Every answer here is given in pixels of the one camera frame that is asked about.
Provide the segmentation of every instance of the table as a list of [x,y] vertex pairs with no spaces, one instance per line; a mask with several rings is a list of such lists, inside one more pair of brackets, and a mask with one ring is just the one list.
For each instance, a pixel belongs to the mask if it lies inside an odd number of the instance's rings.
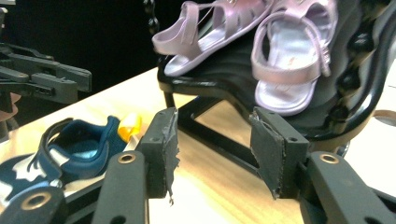
[[[51,124],[69,117],[104,125],[108,115],[122,119],[130,112],[139,113],[143,124],[137,137],[141,138],[154,115],[166,108],[156,74],[154,68],[11,132],[10,140],[0,146],[0,161],[36,152],[41,134]],[[193,98],[176,94],[176,105],[180,107]],[[228,111],[227,115],[219,116],[223,111]],[[217,105],[198,120],[215,124],[248,145],[250,127],[227,103]],[[178,145],[175,204],[171,206],[168,198],[149,200],[150,223],[303,223],[298,202],[274,201],[257,176],[181,131]]]

